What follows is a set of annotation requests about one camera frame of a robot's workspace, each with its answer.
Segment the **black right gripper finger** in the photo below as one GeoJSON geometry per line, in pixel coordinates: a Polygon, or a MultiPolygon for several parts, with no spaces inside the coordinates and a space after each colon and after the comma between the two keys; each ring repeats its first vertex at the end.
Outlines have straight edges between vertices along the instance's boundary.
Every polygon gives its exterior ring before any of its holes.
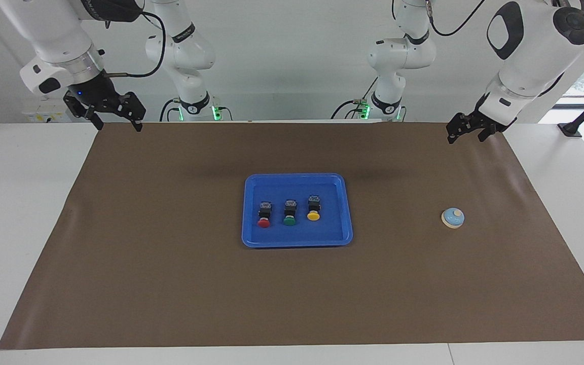
{"type": "Polygon", "coordinates": [[[85,107],[79,100],[72,94],[65,94],[63,97],[63,102],[69,109],[69,111],[76,118],[84,118],[90,122],[97,131],[101,131],[104,127],[104,122],[97,114],[94,106],[85,107]]]}
{"type": "Polygon", "coordinates": [[[144,105],[134,92],[120,96],[120,117],[130,121],[136,132],[143,129],[143,119],[146,113],[144,105]]]}

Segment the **red push button switch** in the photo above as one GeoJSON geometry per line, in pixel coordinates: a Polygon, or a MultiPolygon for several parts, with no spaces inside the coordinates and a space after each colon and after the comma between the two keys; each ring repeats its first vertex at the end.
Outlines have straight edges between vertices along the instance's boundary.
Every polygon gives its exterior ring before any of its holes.
{"type": "Polygon", "coordinates": [[[273,204],[271,201],[262,201],[258,208],[257,226],[267,228],[270,226],[270,219],[273,212],[273,204]]]}

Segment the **light blue call bell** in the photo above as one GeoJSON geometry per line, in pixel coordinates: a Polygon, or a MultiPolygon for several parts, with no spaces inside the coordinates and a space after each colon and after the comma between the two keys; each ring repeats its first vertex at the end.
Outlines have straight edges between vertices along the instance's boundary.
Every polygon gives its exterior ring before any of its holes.
{"type": "Polygon", "coordinates": [[[458,229],[464,224],[464,213],[461,209],[450,207],[441,212],[441,222],[450,229],[458,229]]]}

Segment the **blue plastic tray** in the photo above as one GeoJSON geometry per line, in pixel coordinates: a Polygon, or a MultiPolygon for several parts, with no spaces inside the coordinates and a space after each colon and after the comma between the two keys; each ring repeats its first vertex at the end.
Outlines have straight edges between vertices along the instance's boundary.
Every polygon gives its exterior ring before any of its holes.
{"type": "Polygon", "coordinates": [[[257,174],[245,181],[242,240],[251,248],[338,247],[348,245],[354,232],[345,180],[336,173],[257,174]],[[307,218],[308,197],[321,199],[320,219],[307,218]],[[285,226],[284,203],[297,201],[296,224],[285,226]],[[258,208],[271,201],[270,226],[257,226],[258,208]]]}

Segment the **brown table mat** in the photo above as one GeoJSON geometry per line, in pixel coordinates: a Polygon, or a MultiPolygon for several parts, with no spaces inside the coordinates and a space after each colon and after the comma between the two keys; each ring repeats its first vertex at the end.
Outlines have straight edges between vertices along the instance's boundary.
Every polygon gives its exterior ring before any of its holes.
{"type": "Polygon", "coordinates": [[[445,138],[438,123],[109,124],[0,349],[584,340],[584,273],[512,148],[445,138]],[[352,242],[246,247],[246,178],[318,172],[345,178],[352,242]]]}

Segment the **white wall socket box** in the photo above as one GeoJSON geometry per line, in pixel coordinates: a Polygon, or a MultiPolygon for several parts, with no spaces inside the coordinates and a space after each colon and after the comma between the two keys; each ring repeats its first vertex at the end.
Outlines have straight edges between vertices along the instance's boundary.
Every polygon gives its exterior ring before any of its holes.
{"type": "Polygon", "coordinates": [[[26,99],[21,113],[27,123],[73,123],[75,120],[62,99],[26,99]]]}

